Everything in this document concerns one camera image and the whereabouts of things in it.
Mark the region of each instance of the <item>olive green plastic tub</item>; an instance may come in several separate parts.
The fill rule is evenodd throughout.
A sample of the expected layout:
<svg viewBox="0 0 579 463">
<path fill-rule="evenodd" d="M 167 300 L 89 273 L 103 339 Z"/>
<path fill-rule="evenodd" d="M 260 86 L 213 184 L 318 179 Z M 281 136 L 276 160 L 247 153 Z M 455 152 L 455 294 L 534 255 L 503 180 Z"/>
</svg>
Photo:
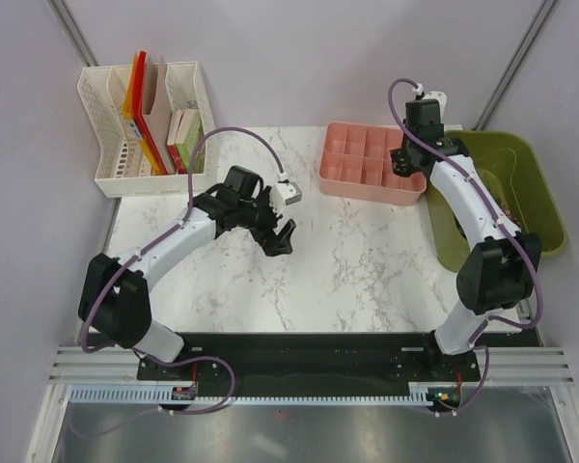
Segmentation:
<svg viewBox="0 0 579 463">
<path fill-rule="evenodd" d="M 542 256 L 559 253 L 566 232 L 532 147 L 506 132 L 451 130 L 447 136 L 465 143 L 482 182 L 521 230 L 538 234 Z M 468 243 L 440 192 L 429 185 L 426 196 L 437 259 L 458 272 L 470 254 Z"/>
</svg>

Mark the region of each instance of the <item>pink divided container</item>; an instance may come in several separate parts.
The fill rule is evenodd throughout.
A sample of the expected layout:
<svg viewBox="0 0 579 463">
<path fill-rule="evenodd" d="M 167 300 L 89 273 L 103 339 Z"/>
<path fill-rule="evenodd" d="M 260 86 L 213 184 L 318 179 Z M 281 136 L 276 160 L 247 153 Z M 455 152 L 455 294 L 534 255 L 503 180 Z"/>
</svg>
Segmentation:
<svg viewBox="0 0 579 463">
<path fill-rule="evenodd" d="M 393 174 L 390 150 L 401 146 L 403 133 L 395 128 L 330 123 L 319 165 L 319 189 L 325 195 L 380 203 L 412 205 L 427 189 L 417 173 L 410 178 Z"/>
</svg>

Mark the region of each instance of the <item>table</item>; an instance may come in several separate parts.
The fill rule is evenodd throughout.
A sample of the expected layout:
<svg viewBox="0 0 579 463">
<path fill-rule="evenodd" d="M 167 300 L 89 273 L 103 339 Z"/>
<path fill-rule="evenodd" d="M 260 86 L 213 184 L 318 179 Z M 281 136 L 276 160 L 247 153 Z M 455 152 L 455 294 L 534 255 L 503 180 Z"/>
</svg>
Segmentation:
<svg viewBox="0 0 579 463">
<path fill-rule="evenodd" d="M 179 332 L 427 332 L 457 300 L 455 274 L 440 265 L 427 205 L 410 207 L 329 197 L 318 189 L 325 127 L 253 129 L 277 150 L 303 191 L 287 209 L 297 224 L 290 256 L 267 258 L 248 231 L 198 249 L 151 294 L 154 318 Z M 232 165 L 276 180 L 260 143 L 221 138 L 218 178 Z M 162 228 L 186 206 L 183 195 L 124 198 L 108 254 Z M 518 320 L 515 309 L 506 316 Z M 487 331 L 514 332 L 491 322 Z"/>
</svg>

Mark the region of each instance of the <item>gray wall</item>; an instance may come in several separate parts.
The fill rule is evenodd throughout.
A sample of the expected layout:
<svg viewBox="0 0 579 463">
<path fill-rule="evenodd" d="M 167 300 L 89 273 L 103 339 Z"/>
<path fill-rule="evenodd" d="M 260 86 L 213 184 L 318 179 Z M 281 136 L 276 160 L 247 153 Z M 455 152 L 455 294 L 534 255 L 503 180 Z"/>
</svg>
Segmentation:
<svg viewBox="0 0 579 463">
<path fill-rule="evenodd" d="M 66 0 L 98 60 L 198 60 L 219 125 L 391 123 L 397 77 L 472 125 L 539 0 Z M 399 107 L 409 94 L 399 95 Z"/>
<path fill-rule="evenodd" d="M 567 249 L 539 271 L 540 331 L 565 349 L 579 386 L 579 0 L 561 2 L 489 129 L 533 145 L 565 221 Z"/>
<path fill-rule="evenodd" d="M 0 463 L 23 459 L 108 221 L 81 67 L 44 0 L 0 1 Z"/>
</svg>

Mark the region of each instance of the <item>gray floor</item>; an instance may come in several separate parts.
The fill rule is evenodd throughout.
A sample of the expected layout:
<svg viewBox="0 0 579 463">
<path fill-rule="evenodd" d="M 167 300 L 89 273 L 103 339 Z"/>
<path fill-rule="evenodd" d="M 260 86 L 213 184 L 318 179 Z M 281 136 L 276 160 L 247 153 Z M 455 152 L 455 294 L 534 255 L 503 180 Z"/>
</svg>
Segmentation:
<svg viewBox="0 0 579 463">
<path fill-rule="evenodd" d="M 71 405 L 93 433 L 146 406 Z M 456 418 L 399 407 L 234 406 L 152 414 L 92 442 L 63 430 L 56 462 L 570 462 L 548 391 L 485 390 Z"/>
</svg>

